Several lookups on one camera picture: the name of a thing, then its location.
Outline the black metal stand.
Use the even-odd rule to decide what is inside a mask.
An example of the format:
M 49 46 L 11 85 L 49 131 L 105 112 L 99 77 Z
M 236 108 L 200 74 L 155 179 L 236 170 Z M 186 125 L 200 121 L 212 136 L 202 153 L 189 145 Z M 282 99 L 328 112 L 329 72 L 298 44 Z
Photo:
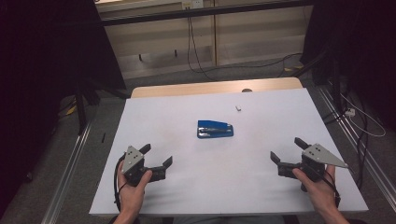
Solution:
M 97 90 L 105 91 L 123 100 L 130 98 L 127 93 L 110 88 L 95 79 L 88 77 L 80 79 L 77 82 L 75 91 L 79 124 L 78 134 L 82 134 L 85 128 L 88 126 L 84 103 L 87 103 L 88 105 L 99 105 L 101 101 L 98 93 L 96 92 Z

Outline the white wall socket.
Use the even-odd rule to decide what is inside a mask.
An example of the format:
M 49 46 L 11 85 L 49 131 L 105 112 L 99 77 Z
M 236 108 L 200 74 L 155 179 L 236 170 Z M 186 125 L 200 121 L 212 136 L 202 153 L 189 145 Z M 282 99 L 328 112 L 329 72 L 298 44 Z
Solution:
M 181 2 L 183 9 L 197 9 L 204 7 L 204 0 L 183 0 Z

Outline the thin vertical pole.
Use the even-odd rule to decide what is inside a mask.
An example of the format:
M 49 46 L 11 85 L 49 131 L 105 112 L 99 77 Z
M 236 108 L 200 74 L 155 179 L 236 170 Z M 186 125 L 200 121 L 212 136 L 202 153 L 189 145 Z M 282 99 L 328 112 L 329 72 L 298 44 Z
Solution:
M 216 7 L 217 0 L 210 0 L 210 6 Z M 212 38 L 212 64 L 214 66 L 218 65 L 218 50 L 217 50 L 217 16 L 211 16 L 211 38 Z

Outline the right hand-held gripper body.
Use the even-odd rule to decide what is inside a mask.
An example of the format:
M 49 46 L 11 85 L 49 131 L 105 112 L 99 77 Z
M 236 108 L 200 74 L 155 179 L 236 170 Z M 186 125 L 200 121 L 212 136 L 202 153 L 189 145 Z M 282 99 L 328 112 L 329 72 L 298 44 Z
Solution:
M 320 144 L 303 146 L 303 171 L 314 182 L 319 181 L 325 173 L 326 165 L 347 168 L 348 165 Z

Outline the person's right hand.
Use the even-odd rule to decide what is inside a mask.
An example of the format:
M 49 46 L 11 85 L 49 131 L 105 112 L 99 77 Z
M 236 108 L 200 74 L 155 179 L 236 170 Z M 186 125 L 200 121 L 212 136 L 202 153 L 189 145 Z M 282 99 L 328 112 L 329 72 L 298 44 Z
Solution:
M 338 211 L 335 205 L 334 191 L 325 181 L 313 182 L 297 168 L 292 172 L 305 185 L 310 201 L 319 214 L 329 217 Z

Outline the aluminium floor rail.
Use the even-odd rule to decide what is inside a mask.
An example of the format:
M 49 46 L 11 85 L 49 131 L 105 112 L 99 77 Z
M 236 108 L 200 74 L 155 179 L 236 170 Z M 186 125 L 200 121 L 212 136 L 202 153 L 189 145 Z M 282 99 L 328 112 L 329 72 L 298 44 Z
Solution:
M 329 87 L 315 87 L 314 94 L 319 114 L 358 189 L 367 197 L 383 199 L 396 212 L 396 132 L 387 129 L 353 92 L 338 96 L 340 109 Z M 355 109 L 354 117 L 345 115 L 347 108 Z
M 89 121 L 78 135 L 71 156 L 66 164 L 66 167 L 64 168 L 62 178 L 50 200 L 49 206 L 41 221 L 41 224 L 56 224 L 58 216 L 61 213 L 67 191 L 69 190 L 74 173 L 77 169 L 80 155 L 89 137 L 91 127 L 92 122 Z

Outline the white table cover board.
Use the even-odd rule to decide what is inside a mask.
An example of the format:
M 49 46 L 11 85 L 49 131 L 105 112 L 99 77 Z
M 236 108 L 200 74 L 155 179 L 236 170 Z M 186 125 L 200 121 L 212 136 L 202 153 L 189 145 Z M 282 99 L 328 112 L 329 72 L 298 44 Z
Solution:
M 233 136 L 198 138 L 199 120 L 229 123 Z M 270 159 L 273 151 L 300 161 L 295 137 L 338 151 L 305 89 L 129 99 L 90 212 L 117 213 L 115 165 L 127 147 L 150 144 L 148 167 L 173 163 L 164 180 L 147 185 L 144 216 L 308 213 L 313 206 L 300 182 L 279 176 Z

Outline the black horizontal bar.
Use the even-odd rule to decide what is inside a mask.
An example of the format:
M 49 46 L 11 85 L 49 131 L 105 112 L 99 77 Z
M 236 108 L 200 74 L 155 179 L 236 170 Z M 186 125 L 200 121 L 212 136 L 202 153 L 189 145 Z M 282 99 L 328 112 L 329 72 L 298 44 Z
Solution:
M 243 4 L 224 7 L 207 7 L 198 9 L 184 9 L 171 12 L 153 13 L 138 16 L 123 16 L 103 19 L 99 22 L 101 26 L 113 26 L 149 21 L 167 21 L 184 18 L 203 17 L 211 15 L 241 13 L 258 10 L 281 9 L 289 7 L 313 6 L 316 0 L 275 0 L 265 3 Z

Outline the light wooden table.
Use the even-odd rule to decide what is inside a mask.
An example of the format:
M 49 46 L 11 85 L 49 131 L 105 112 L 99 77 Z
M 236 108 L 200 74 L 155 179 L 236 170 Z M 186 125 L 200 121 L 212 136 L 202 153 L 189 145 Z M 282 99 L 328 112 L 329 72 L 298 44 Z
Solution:
M 212 93 L 293 90 L 303 87 L 297 77 L 261 78 L 135 88 L 132 98 L 181 96 Z

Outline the person's left hand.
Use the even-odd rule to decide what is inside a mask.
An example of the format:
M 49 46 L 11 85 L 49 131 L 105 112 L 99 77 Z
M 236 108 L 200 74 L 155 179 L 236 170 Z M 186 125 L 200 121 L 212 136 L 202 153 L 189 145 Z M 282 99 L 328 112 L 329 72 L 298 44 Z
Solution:
M 143 204 L 145 187 L 150 181 L 152 172 L 146 171 L 139 184 L 132 187 L 127 184 L 127 180 L 121 171 L 118 172 L 118 182 L 122 186 L 120 190 L 120 213 L 139 215 Z

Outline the black curtain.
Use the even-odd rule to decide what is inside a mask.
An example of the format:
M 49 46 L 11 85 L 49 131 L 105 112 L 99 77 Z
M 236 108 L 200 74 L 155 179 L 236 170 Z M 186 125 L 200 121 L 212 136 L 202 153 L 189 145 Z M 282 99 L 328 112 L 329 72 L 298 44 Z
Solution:
M 396 132 L 396 0 L 314 0 L 301 62 L 322 52 L 315 78 L 325 79 L 336 60 L 351 88 Z
M 95 0 L 0 0 L 0 218 L 50 140 L 60 102 L 125 84 Z

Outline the beige wooden cabinet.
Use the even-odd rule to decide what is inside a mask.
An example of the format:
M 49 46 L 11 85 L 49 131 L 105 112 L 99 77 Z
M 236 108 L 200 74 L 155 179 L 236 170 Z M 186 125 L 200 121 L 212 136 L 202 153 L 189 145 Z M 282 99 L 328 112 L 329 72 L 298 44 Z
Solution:
M 102 19 L 182 10 L 183 0 L 95 0 Z M 275 0 L 217 0 L 217 7 Z M 204 7 L 210 0 L 204 0 Z M 303 50 L 311 6 L 217 16 L 218 65 L 281 58 Z M 125 79 L 212 64 L 211 16 L 107 26 Z

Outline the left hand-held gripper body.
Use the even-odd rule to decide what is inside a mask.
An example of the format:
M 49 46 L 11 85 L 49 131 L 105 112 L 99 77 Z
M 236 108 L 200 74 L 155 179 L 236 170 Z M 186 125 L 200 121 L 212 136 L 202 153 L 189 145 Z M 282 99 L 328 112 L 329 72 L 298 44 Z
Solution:
M 139 149 L 132 146 L 129 146 L 125 153 L 121 172 L 127 179 L 127 183 L 133 187 L 139 184 L 143 174 L 148 170 L 144 165 L 144 156 Z

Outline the blue stapler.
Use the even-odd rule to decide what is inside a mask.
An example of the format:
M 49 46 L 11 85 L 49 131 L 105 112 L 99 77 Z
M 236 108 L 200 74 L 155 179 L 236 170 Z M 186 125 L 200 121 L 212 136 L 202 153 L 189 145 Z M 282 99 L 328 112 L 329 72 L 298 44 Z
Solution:
M 233 125 L 215 120 L 199 120 L 197 125 L 197 137 L 221 138 L 233 136 Z

